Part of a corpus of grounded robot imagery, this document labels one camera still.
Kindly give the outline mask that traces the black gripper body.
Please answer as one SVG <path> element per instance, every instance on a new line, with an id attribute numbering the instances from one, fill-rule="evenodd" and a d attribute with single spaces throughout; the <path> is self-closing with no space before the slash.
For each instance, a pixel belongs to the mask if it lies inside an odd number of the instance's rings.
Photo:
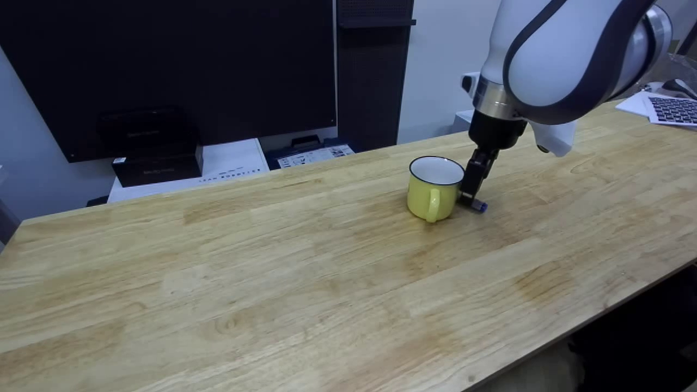
<path id="1" fill-rule="evenodd" d="M 524 120 L 498 120 L 478 110 L 468 134 L 483 150 L 506 150 L 519 141 L 524 126 Z"/>

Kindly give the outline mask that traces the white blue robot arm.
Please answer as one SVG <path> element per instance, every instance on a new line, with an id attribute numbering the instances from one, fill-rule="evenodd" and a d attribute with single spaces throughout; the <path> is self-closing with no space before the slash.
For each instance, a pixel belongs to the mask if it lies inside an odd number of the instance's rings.
<path id="1" fill-rule="evenodd" d="M 633 87 L 668 53 L 671 35 L 658 0 L 502 0 L 470 87 L 475 152 L 462 197 L 478 198 L 524 128 L 542 152 L 568 154 L 576 121 Z"/>

